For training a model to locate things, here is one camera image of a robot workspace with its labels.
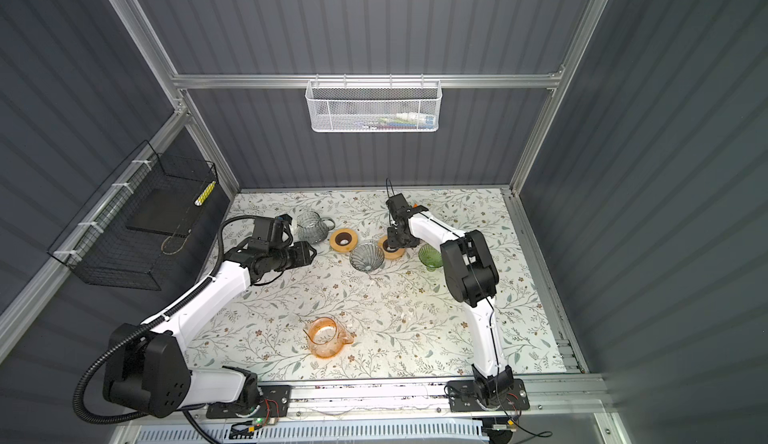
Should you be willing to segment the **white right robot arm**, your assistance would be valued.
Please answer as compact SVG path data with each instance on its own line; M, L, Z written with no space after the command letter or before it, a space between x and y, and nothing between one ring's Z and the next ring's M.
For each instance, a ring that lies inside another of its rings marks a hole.
M386 207L390 248L415 248L424 242L440 252L445 284L462 305L472 337L474 394L483 405L494 405L513 387L514 374L498 326L499 273L484 235L443 222L426 207L410 205L401 193L388 197Z

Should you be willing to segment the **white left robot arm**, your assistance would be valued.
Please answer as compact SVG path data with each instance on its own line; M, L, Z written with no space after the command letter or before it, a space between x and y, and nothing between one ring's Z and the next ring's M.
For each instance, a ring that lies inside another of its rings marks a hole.
M184 352L230 301L287 270L311 265L316 250L292 234L292 218L250 216L253 231L230 250L220 248L213 270L179 299L140 325L113 332L116 351L106 361L104 398L154 417L198 405L230 405L240 413L260 407L255 373L240 368L191 370Z

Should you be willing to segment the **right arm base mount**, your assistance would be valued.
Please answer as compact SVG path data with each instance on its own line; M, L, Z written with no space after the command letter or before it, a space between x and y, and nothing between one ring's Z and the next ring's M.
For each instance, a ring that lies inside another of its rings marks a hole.
M501 383L481 384L474 380L452 380L443 388L452 412L506 411L509 413L530 409L524 382L502 377Z

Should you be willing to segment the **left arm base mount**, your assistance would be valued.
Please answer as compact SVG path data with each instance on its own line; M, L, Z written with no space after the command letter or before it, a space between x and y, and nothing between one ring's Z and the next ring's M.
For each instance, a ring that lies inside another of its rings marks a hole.
M210 404L206 411L208 419L254 418L269 422L287 415L291 386L263 385L254 372L231 366L225 369L243 374L244 387L234 402Z

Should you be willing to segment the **grey glass dripper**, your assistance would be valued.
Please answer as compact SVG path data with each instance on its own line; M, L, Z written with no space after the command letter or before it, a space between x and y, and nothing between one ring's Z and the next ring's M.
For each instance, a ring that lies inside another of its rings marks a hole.
M349 260L355 270L370 273L383 265L385 255L375 241L366 241L358 244L351 251Z

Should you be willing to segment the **orange glass carafe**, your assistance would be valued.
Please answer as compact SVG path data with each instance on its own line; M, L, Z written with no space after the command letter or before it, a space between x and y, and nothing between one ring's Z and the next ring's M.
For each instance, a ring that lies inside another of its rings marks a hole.
M317 358L329 359L354 343L354 336L331 317L320 317L303 329L309 352Z

